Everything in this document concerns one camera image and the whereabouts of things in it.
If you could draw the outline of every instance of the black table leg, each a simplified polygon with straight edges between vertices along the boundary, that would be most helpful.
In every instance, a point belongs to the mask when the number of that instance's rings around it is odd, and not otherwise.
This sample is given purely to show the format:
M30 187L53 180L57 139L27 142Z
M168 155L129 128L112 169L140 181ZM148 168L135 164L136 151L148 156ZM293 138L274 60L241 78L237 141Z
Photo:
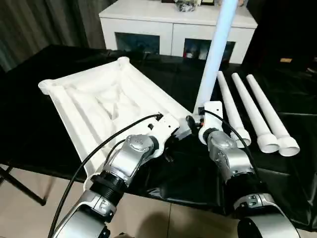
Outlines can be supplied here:
M9 166L5 171L6 171L7 173L10 173L12 169L13 169L13 167ZM0 176L0 186L3 184L3 182L4 182L4 178L2 178L2 177Z
M28 195L30 198L35 200L36 202L40 203L42 206L46 204L46 199L40 198L38 195L36 195L34 192L32 192L28 187L23 185L19 180L17 180L15 177L13 177L11 174L9 174L8 171L4 170L0 167L0 177L2 177L4 180L8 181L10 184L15 186L20 191L24 192L26 195Z

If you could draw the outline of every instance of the white foam insert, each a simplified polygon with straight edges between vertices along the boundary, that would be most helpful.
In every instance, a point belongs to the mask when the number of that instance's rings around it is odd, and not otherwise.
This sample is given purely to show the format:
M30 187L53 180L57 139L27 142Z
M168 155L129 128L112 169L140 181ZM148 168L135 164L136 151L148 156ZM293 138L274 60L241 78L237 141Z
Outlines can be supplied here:
M179 121L175 133L179 139L191 133L185 119L191 113L132 66L127 57L44 80L39 88L51 97L81 161L112 134L158 112L170 113ZM149 133L150 123L155 126L157 121L152 118L134 126L97 152L85 165L87 176L104 163L115 143L131 134Z

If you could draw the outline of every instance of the silver robot arm segment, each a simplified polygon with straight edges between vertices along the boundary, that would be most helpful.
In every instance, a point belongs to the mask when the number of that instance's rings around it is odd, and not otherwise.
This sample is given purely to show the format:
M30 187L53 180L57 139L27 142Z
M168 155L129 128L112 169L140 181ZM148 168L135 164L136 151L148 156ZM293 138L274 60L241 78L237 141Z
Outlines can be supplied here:
M218 104L208 102L205 110L219 115ZM208 146L210 158L224 180L233 214L240 219L238 237L299 238L297 230L256 176L247 154L217 126L218 119L210 116L205 114L199 138Z
M171 115L166 115L151 128L148 135L129 135L126 138L100 175L92 177L90 190L81 195L61 221L54 238L109 237L105 222L111 222L116 206L140 166L163 153L166 140L179 128L179 123Z

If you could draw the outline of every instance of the black tablecloth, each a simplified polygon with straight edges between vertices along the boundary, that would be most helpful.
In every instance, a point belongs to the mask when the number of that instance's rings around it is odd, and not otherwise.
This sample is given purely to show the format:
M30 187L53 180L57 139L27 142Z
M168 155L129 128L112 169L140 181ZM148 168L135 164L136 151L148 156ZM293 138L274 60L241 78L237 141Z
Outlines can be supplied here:
M50 98L38 83L128 56L130 62L166 93L193 110L205 62L180 57L49 46L1 79L0 163L69 179L79 157ZM246 129L250 150L277 204L297 228L317 230L317 82L305 74L253 71L224 65L223 71ZM301 152L291 158L264 154L230 77L253 73ZM221 100L216 84L212 100ZM129 192L227 214L223 181L197 138L188 136L169 151L172 162L157 158L145 164ZM78 180L85 179L84 171Z

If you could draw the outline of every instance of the white cylindrical rod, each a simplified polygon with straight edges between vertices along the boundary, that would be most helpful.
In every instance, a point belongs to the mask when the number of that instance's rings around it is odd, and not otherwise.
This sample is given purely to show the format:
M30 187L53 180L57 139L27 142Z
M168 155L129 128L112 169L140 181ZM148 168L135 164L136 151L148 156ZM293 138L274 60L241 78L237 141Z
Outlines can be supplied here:
M262 109L262 112L267 120L269 127L271 128L273 134L276 136L278 144L280 146L279 153L282 156L293 156L296 155L300 148L296 140L291 137L286 130L281 119L277 115L276 111L272 107L271 103L265 96L261 87L257 83L253 75L249 74L247 76L248 83Z
M205 102L210 101L237 5L238 0L222 2L195 103L194 115L198 115L199 107L203 107Z
M240 134L247 146L249 146L251 144L250 135L243 126L239 112L233 101L232 95L222 71L218 72L218 83L220 86L224 107L226 108L226 112L228 115L229 123ZM235 133L231 132L230 135L231 138L237 143L239 148L244 147Z
M252 126L258 136L257 143L264 153L272 153L279 149L276 137L269 130L257 106L253 102L248 90L237 73L232 74L232 79L237 87L243 105L246 108Z

